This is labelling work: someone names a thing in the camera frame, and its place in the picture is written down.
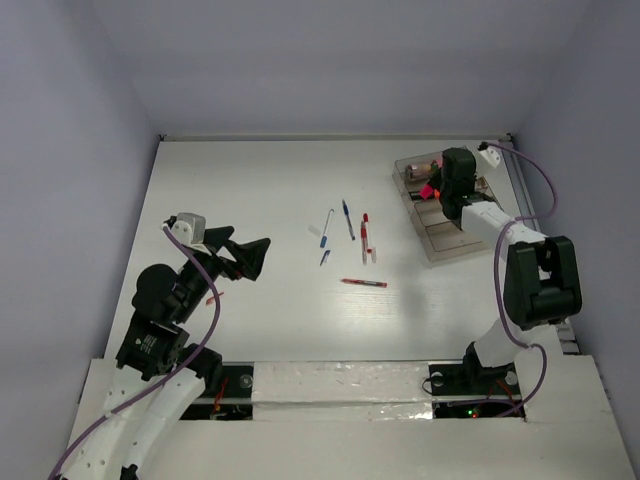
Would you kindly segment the pink black highlighter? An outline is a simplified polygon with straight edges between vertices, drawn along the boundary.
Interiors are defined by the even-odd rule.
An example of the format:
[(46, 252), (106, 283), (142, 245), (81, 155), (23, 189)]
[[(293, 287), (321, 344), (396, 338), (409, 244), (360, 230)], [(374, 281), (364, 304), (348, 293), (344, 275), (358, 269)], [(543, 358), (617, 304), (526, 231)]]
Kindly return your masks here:
[(436, 197), (436, 191), (429, 184), (426, 184), (419, 191), (419, 195), (420, 195), (420, 198), (423, 200), (433, 199)]

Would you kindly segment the white pen blue cap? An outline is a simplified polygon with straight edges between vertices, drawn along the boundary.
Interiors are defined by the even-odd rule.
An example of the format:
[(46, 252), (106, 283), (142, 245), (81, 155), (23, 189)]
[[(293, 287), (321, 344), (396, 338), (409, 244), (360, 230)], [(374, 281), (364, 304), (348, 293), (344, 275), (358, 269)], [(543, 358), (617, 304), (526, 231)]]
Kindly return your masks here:
[(327, 213), (327, 217), (325, 220), (325, 224), (321, 233), (321, 240), (320, 240), (320, 248), (321, 249), (325, 249), (327, 242), (328, 242), (328, 235), (329, 235), (329, 231), (330, 231), (330, 227), (331, 227), (331, 223), (332, 223), (332, 219), (334, 216), (335, 210), (333, 208), (329, 209), (328, 213)]

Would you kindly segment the white pen red cap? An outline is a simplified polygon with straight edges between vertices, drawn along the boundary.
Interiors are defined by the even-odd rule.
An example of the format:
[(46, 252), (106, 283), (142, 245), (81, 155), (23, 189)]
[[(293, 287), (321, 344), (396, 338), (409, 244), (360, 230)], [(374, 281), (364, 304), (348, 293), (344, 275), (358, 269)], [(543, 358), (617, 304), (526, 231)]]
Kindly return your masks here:
[(364, 236), (365, 253), (370, 257), (372, 263), (376, 263), (377, 252), (376, 252), (376, 248), (371, 244), (371, 241), (370, 241), (370, 222), (369, 222), (369, 215), (367, 213), (363, 214), (362, 233)]

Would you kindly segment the dark blue ballpoint pen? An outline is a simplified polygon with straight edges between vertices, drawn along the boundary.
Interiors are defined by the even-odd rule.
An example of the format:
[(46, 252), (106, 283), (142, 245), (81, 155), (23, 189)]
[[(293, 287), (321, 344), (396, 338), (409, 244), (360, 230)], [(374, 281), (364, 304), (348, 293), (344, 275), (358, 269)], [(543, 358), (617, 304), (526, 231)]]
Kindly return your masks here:
[(344, 199), (342, 199), (341, 203), (342, 203), (343, 213), (344, 213), (344, 216), (345, 216), (345, 220), (346, 220), (349, 236), (350, 236), (352, 241), (355, 241), (356, 240), (356, 236), (355, 236), (353, 224), (352, 224), (351, 217), (350, 217), (349, 207), (348, 207), (348, 205), (347, 205), (347, 203), (346, 203), (346, 201)]

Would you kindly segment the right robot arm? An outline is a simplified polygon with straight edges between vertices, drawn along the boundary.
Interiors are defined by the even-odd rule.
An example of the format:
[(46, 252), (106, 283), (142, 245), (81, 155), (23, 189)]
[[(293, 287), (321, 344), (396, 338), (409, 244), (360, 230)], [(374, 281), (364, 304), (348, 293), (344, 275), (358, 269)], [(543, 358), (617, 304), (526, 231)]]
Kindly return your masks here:
[(439, 192), (444, 216), (493, 250), (498, 318), (466, 349), (459, 370), (445, 384), (482, 392), (505, 375), (516, 356), (535, 347), (542, 329), (577, 314), (582, 292), (573, 242), (528, 227), (527, 217), (508, 215), (476, 188), (478, 162), (494, 167), (501, 146), (483, 142), (477, 151), (448, 148), (430, 180)]

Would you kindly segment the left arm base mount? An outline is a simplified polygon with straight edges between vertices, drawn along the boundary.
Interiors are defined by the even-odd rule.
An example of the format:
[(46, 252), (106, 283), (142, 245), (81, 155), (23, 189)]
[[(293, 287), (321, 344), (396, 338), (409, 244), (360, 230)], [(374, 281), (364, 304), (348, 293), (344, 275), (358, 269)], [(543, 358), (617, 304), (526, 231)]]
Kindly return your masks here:
[(253, 363), (225, 363), (219, 387), (207, 389), (185, 410), (181, 420), (252, 420), (253, 385)]

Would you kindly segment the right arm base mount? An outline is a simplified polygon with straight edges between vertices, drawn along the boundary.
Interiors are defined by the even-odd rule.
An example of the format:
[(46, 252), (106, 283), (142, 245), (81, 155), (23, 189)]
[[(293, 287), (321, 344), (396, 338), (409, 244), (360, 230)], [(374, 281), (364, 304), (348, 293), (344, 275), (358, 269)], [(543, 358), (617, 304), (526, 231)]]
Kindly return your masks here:
[(525, 418), (514, 363), (470, 380), (462, 363), (429, 365), (421, 385), (431, 397), (435, 419)]

